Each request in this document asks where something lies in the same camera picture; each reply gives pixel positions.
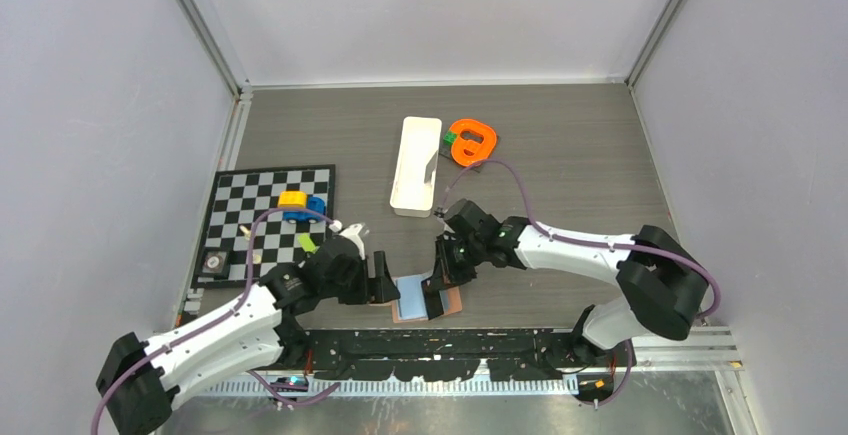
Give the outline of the brown leather card holder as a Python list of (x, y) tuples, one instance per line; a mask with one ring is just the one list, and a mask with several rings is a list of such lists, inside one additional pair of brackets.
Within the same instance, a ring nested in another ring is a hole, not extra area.
[(429, 276), (430, 273), (421, 273), (392, 278), (400, 293), (398, 300), (388, 303), (394, 323), (433, 320), (459, 313), (463, 309), (458, 287), (439, 291), (434, 307), (428, 309), (421, 284)]

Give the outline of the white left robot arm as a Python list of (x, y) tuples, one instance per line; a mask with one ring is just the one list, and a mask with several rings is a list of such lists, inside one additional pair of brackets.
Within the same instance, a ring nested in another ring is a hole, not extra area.
[(276, 265), (248, 293), (184, 326), (145, 341), (133, 332), (116, 339), (95, 382), (102, 397), (95, 416), (108, 414), (121, 434), (151, 434), (221, 381), (276, 363), (298, 367), (310, 339), (297, 318), (322, 300), (369, 305), (399, 297), (384, 252), (369, 258), (359, 243), (336, 236), (304, 262)]

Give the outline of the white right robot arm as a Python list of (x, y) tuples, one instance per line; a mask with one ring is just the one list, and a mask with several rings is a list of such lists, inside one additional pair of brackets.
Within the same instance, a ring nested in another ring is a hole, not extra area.
[(568, 334), (566, 353), (584, 365), (598, 364), (619, 344), (645, 334), (687, 339), (707, 293), (695, 261), (655, 226), (637, 234), (574, 232), (521, 216), (499, 221), (467, 199), (439, 216), (445, 230), (435, 240), (432, 274), (421, 283), (428, 317), (445, 314), (443, 292), (475, 279), (484, 263), (599, 280), (620, 295), (588, 306)]

